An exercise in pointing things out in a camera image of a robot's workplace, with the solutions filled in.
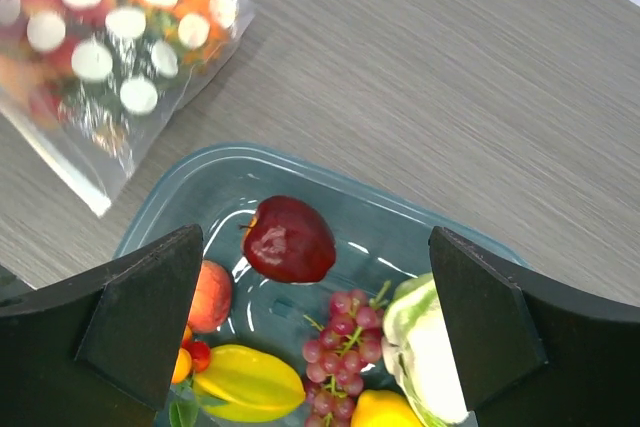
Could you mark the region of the white toy cauliflower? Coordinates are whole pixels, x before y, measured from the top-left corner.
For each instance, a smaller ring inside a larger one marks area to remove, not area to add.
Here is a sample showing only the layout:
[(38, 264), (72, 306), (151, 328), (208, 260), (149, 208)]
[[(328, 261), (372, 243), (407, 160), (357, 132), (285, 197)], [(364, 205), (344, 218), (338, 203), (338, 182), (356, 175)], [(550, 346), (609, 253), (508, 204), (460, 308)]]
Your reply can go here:
[(386, 370), (425, 426), (457, 426), (469, 417), (435, 280), (401, 283), (383, 317)]

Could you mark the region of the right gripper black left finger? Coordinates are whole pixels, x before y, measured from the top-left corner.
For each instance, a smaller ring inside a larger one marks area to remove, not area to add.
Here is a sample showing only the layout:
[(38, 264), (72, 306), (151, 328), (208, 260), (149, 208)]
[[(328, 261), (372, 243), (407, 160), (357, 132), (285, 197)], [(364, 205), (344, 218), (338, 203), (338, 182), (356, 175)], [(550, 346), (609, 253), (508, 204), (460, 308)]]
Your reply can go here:
[(4, 426), (150, 426), (170, 390), (200, 272), (183, 226), (1, 302)]

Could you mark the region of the yellow green toy starfruit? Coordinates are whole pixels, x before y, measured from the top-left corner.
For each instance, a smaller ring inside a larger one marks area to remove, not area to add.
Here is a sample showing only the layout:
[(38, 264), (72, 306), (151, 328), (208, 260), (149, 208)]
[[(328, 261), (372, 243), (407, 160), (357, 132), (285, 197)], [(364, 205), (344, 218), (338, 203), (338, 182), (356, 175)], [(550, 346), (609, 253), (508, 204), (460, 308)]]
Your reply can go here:
[(225, 344), (211, 348), (209, 367), (173, 384), (172, 426), (194, 426), (200, 413), (236, 423), (265, 423), (289, 415), (305, 401), (300, 376), (279, 358)]

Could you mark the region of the yellow toy lemon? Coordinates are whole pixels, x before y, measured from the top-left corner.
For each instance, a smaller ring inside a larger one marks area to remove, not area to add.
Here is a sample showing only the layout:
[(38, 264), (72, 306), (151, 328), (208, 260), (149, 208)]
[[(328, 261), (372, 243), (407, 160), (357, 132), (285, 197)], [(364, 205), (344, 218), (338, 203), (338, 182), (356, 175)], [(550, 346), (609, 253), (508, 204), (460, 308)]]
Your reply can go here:
[(404, 396), (389, 390), (365, 390), (358, 397), (351, 427), (422, 427)]

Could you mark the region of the clear zip top bag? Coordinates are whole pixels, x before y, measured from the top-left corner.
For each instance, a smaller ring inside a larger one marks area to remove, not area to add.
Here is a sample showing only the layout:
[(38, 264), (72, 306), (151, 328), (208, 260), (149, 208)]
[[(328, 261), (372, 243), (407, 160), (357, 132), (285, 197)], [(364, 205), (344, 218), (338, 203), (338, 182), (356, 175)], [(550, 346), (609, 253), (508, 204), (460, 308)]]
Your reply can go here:
[(1, 114), (103, 215), (253, 17), (251, 0), (1, 0)]

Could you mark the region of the teal plastic tray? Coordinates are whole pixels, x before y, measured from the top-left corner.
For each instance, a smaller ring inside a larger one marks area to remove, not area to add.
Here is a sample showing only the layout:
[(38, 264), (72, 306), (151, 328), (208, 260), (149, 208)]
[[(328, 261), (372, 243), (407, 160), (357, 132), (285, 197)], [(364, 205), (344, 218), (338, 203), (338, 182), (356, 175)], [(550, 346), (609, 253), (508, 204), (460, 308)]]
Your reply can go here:
[[(337, 260), (320, 282), (299, 286), (258, 274), (241, 249), (242, 227), (265, 199), (284, 195), (314, 209), (329, 225)], [(204, 255), (233, 283), (231, 312), (208, 343), (241, 344), (274, 355), (298, 372), (302, 348), (328, 316), (330, 296), (395, 289), (430, 270), (428, 240), (436, 226), (453, 230), (507, 260), (512, 250), (436, 212), (310, 163), (248, 144), (216, 145), (178, 162), (135, 215), (121, 244), (125, 255), (189, 224), (202, 228)]]

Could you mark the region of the small orange cherry cluster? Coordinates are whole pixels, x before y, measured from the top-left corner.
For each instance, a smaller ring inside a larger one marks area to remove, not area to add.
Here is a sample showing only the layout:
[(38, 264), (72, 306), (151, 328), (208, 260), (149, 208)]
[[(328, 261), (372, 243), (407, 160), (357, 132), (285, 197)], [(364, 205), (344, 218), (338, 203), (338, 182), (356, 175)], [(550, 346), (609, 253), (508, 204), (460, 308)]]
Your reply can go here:
[(195, 340), (189, 326), (185, 327), (181, 347), (178, 351), (172, 384), (187, 380), (192, 374), (205, 371), (211, 362), (211, 349), (203, 341)]

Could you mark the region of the purple toy grapes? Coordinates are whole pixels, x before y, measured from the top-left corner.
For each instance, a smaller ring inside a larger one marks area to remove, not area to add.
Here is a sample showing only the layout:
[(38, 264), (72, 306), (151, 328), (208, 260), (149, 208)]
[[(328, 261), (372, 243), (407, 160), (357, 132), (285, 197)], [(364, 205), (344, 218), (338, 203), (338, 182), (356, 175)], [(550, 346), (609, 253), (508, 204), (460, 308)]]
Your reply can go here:
[(306, 426), (349, 426), (364, 391), (363, 372), (382, 357), (382, 317), (391, 283), (373, 296), (361, 289), (336, 291), (324, 324), (305, 319), (317, 336), (302, 348), (304, 387), (310, 414)]

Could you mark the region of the orange toy pineapple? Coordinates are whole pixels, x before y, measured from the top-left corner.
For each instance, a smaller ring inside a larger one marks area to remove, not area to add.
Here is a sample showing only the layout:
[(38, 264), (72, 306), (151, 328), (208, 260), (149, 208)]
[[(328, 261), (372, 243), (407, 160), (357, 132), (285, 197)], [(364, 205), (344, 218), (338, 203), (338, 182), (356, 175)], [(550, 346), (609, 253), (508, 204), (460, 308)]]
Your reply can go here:
[(233, 45), (240, 10), (241, 0), (119, 0), (73, 51), (73, 127), (112, 158), (130, 155)]

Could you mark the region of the dark red toy apple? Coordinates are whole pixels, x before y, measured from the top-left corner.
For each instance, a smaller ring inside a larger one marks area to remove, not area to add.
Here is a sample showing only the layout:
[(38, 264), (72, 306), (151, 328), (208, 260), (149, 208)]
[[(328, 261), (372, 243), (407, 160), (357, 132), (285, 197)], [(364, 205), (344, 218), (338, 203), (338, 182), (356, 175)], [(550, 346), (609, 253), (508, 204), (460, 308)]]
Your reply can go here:
[(275, 195), (259, 203), (243, 231), (242, 253), (269, 280), (287, 284), (322, 281), (336, 262), (327, 222), (307, 203)]

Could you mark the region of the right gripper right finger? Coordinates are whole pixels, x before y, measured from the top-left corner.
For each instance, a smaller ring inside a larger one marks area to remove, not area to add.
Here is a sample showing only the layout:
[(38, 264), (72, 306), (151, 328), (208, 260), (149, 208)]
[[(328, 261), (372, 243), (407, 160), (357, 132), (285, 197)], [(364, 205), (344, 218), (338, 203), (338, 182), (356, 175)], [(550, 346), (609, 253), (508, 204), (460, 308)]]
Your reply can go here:
[(636, 426), (639, 309), (433, 229), (430, 262), (480, 426)]

